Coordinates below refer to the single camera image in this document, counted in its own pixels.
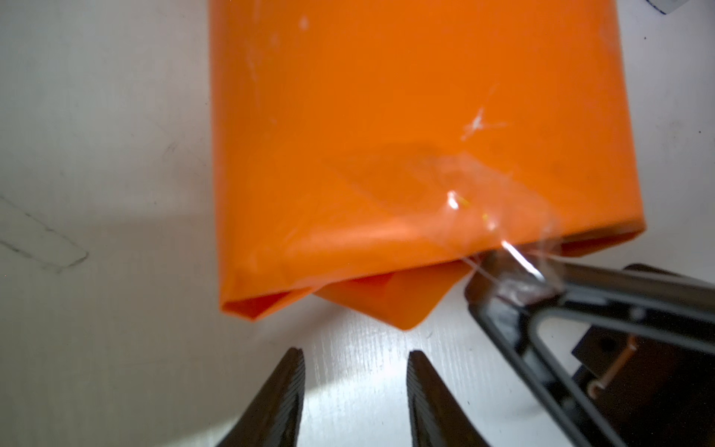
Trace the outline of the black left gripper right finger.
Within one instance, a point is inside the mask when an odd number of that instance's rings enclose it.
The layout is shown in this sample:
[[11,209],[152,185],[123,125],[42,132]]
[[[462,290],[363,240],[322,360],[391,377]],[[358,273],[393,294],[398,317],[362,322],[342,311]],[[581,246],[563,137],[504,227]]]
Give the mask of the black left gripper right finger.
[[413,446],[489,446],[421,350],[409,354],[406,387]]

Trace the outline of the clear adhesive tape piece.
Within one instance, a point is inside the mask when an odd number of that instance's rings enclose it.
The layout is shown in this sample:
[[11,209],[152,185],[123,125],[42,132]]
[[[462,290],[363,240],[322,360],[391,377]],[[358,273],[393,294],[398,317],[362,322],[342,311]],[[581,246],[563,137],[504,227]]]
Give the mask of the clear adhesive tape piece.
[[560,250],[560,219],[536,191],[466,151],[387,145],[326,161],[336,174],[413,238],[426,254],[457,261],[480,278],[494,251]]

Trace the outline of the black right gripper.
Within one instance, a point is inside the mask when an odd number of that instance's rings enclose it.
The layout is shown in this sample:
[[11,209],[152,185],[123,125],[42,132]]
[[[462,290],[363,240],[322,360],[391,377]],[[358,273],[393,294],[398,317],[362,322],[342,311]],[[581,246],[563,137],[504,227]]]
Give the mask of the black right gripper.
[[[645,264],[613,270],[494,251],[468,311],[575,446],[714,443],[714,286]],[[537,324],[583,322],[568,372]]]

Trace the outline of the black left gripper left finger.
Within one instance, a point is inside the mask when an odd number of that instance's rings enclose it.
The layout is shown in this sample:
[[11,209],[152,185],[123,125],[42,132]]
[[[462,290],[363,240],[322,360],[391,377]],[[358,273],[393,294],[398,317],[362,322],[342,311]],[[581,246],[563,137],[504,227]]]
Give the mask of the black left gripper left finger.
[[305,398],[305,356],[289,348],[218,446],[294,447]]

